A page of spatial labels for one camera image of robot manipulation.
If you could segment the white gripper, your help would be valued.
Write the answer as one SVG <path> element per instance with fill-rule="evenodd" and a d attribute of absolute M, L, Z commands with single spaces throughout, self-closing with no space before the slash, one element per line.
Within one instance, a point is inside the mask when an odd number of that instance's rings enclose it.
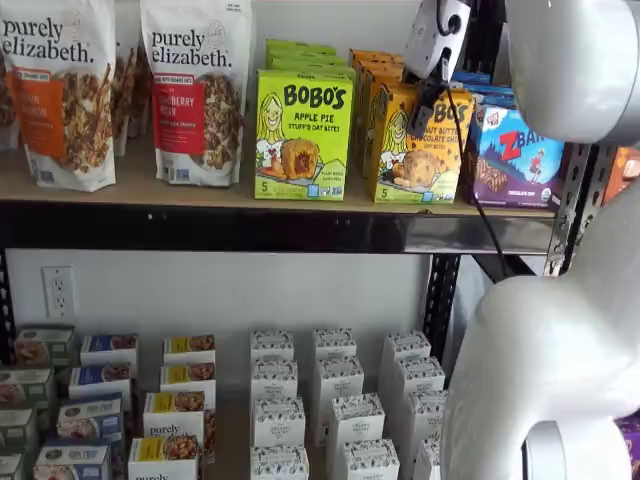
<path fill-rule="evenodd" d="M 446 92 L 445 81 L 451 80 L 458 62 L 470 14 L 470 1 L 420 2 L 403 53 L 405 72 L 422 79 L 409 116 L 409 133 L 426 131 L 436 101 Z M 427 79 L 431 75 L 443 80 Z"/>

